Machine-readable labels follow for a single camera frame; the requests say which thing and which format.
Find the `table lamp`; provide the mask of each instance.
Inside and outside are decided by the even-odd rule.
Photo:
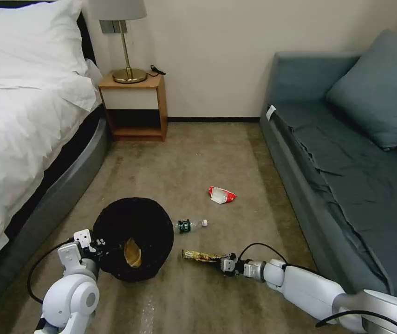
[[[134,84],[147,79],[146,71],[130,67],[129,55],[121,21],[141,19],[147,16],[143,0],[90,0],[92,17],[119,22],[123,40],[126,68],[113,72],[113,80],[122,84]]]

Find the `nightstand shelf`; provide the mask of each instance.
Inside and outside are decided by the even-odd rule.
[[[167,107],[162,76],[126,84],[114,82],[110,73],[99,90],[116,141],[165,140]]]

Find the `gray pillow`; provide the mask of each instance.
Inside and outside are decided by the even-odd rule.
[[[383,31],[328,92],[381,148],[397,146],[397,35]]]

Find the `gray carpet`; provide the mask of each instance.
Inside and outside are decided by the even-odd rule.
[[[209,200],[209,186],[238,198],[216,204]],[[39,320],[40,305],[26,294],[31,263],[73,232],[91,228],[112,201],[134,196],[156,200],[172,220],[206,218],[209,226],[177,235],[154,279],[124,283],[101,273],[99,306],[87,333],[346,333],[338,327],[315,329],[314,319],[265,284],[224,277],[181,259],[183,248],[238,253],[251,242],[264,242],[288,261],[314,268],[259,125],[172,123],[165,143],[113,144],[85,195],[3,295],[0,334],[32,333]],[[274,257],[263,248],[246,255]],[[35,293],[43,297],[61,274],[52,254],[35,273]]]

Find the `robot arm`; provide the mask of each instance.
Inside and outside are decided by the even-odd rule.
[[[243,261],[233,254],[221,260],[221,270],[243,273],[247,278],[265,282],[317,320],[345,311],[365,311],[365,314],[348,314],[328,323],[340,324],[354,333],[397,334],[396,297],[371,290],[347,295],[339,284],[275,259],[269,263]]]
[[[83,256],[96,251],[89,230],[76,232],[74,240],[58,249],[64,276],[47,291],[34,334],[83,334],[98,305],[98,268]]]

